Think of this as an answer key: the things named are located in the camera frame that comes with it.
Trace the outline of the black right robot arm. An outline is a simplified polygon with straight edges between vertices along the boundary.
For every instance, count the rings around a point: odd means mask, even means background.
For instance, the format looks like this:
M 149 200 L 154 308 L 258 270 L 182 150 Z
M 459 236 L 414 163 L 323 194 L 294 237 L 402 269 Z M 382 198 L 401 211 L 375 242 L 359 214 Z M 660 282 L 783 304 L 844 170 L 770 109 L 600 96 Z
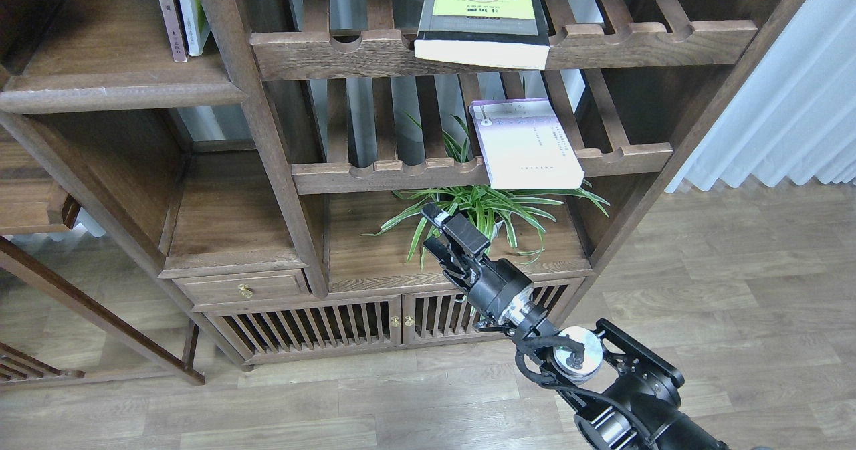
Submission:
M 726 448 L 679 409 L 685 380 L 676 367 L 605 319 L 593 330 L 557 328 L 532 300 L 532 280 L 508 260 L 490 260 L 488 239 L 465 216 L 433 203 L 422 215 L 439 233 L 424 247 L 479 311 L 477 331 L 514 341 L 520 372 L 574 408 L 592 448 Z

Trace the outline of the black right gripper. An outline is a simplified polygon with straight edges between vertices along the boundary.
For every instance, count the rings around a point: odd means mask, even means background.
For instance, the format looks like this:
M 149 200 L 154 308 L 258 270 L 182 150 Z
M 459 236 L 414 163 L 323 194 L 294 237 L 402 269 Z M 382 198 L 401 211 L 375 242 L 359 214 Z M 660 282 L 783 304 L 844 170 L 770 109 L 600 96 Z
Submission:
M 532 280 L 507 259 L 490 260 L 489 240 L 465 216 L 435 203 L 425 204 L 420 213 L 445 237 L 445 243 L 428 237 L 423 246 L 437 258 L 446 278 L 490 323 L 516 328 L 531 310 Z

